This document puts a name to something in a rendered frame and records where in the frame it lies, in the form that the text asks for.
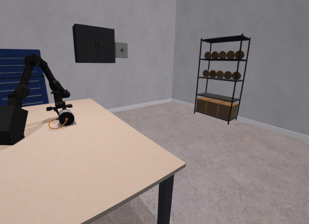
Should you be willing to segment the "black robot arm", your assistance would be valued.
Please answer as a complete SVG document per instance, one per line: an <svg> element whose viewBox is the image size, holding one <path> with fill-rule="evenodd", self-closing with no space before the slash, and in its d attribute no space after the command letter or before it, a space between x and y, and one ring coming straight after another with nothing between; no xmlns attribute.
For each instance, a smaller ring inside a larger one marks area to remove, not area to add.
<svg viewBox="0 0 309 224"><path fill-rule="evenodd" d="M25 67L22 73L22 77L19 85L14 90L13 94L8 95L8 104L7 106L16 106L22 108L22 99L27 97L30 94L30 90L28 88L28 83L31 77L31 73L34 66L41 67L45 76L49 81L50 89L52 90L51 94L54 95L54 99L68 98L70 97L70 93L61 86L61 84L54 78L52 72L50 71L47 62L45 62L42 58L37 56L36 54L30 54L24 59ZM63 108L65 106L65 101L55 101L55 107Z"/></svg>

